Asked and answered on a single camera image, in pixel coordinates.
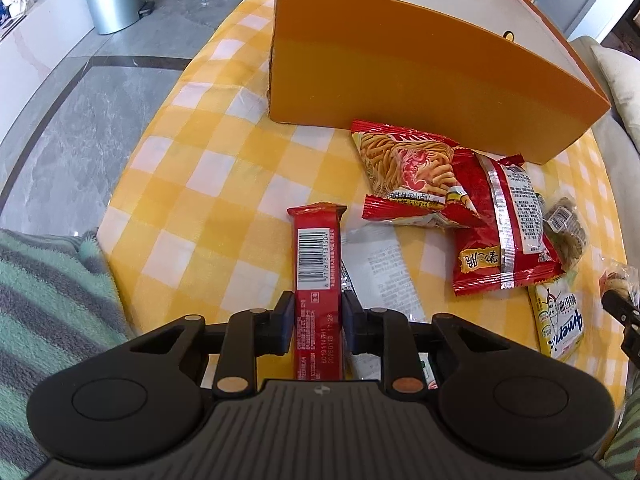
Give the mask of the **small clear snack packet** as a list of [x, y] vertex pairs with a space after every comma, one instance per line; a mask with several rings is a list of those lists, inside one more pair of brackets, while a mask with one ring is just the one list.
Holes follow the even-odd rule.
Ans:
[[611, 259], [605, 260], [599, 287], [601, 295], [616, 292], [634, 308], [639, 305], [639, 271], [634, 266]]

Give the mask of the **grey sofa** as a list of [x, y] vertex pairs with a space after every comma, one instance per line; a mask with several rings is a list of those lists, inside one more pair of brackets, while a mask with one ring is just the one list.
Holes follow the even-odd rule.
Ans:
[[591, 51], [592, 46], [601, 45], [588, 36], [572, 41], [572, 47], [596, 77], [611, 104], [610, 110], [592, 126], [592, 131], [612, 184], [620, 222], [638, 226], [639, 149], [634, 146], [622, 120], [616, 114], [611, 91]]

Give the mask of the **yellow white almond packet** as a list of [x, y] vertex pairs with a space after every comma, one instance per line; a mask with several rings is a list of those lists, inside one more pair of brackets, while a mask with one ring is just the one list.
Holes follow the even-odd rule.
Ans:
[[545, 356], [566, 362], [584, 336], [585, 322], [574, 293], [575, 273], [527, 289], [537, 330], [539, 350]]

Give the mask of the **red foil snack bag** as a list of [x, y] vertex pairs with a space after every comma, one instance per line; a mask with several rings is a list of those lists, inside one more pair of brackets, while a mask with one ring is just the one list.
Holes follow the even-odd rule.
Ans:
[[454, 231], [454, 293], [481, 294], [558, 278], [562, 263], [544, 234], [544, 214], [524, 158], [494, 159], [459, 148], [454, 161], [480, 217], [477, 226]]

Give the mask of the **beige cushion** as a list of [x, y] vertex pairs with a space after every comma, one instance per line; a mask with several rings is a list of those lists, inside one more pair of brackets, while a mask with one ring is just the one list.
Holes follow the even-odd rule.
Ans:
[[640, 62], [629, 54], [606, 47], [592, 46], [591, 51], [611, 91], [616, 114], [634, 146], [639, 148]]

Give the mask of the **red chocolate bar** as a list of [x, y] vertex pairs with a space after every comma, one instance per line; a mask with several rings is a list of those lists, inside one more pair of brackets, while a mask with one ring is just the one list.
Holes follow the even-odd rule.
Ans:
[[298, 380], [343, 378], [341, 218], [334, 203], [293, 207], [295, 375]]

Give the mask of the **red noodle snack bag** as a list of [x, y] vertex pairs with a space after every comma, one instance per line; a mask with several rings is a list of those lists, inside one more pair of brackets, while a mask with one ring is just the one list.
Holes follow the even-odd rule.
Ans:
[[472, 150], [440, 134], [365, 120], [350, 132], [370, 184], [364, 220], [443, 229], [482, 224], [465, 187]]

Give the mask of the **white wafer packet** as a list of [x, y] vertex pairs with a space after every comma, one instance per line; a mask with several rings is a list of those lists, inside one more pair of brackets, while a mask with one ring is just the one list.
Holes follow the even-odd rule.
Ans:
[[[385, 308], [401, 312], [408, 318], [425, 375], [423, 394], [391, 394], [395, 398], [424, 398], [437, 389], [434, 373], [428, 364], [428, 336], [431, 326], [420, 303], [402, 256], [400, 244], [392, 226], [364, 226], [342, 235], [342, 289], [350, 290], [363, 309]], [[351, 354], [344, 350], [352, 377], [380, 382], [381, 365], [372, 354]]]

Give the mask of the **brown snack clear packet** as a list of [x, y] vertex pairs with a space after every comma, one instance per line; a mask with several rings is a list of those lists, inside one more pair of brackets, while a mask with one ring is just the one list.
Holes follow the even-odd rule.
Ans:
[[588, 246], [588, 233], [575, 201], [570, 196], [557, 200], [544, 199], [536, 194], [542, 210], [544, 234], [552, 243], [560, 258], [564, 272], [575, 269]]

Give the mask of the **white tv cabinet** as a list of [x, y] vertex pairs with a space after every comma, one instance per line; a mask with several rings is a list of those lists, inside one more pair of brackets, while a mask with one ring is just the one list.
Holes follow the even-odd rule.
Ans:
[[52, 70], [93, 29], [86, 0], [37, 0], [1, 40], [1, 134]]

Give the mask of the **orange cardboard box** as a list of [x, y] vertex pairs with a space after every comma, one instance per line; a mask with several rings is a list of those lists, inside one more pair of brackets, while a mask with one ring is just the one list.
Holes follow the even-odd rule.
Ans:
[[274, 0], [275, 122], [384, 122], [542, 165], [609, 107], [529, 0]]

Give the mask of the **green striped blanket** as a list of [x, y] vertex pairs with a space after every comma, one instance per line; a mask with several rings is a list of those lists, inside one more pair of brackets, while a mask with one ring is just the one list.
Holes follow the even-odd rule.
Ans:
[[94, 232], [1, 232], [2, 478], [25, 479], [46, 459], [26, 417], [35, 386], [131, 336]]

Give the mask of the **yellow checkered tablecloth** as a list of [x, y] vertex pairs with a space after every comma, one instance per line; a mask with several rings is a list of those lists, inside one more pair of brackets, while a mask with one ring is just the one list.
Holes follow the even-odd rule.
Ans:
[[[271, 308], [292, 287], [288, 207], [348, 206], [343, 233], [364, 226], [368, 181], [347, 130], [286, 126], [267, 113], [274, 0], [243, 0], [195, 55], [142, 134], [98, 229], [125, 313], [145, 333], [198, 313], [210, 323]], [[588, 130], [539, 167], [536, 191], [566, 191], [587, 223], [574, 283], [585, 336], [570, 361], [623, 404], [628, 360], [606, 314], [604, 260], [626, 261], [605, 164]], [[427, 318], [451, 312], [530, 348], [537, 332], [526, 289], [455, 297], [450, 231], [396, 228]]]

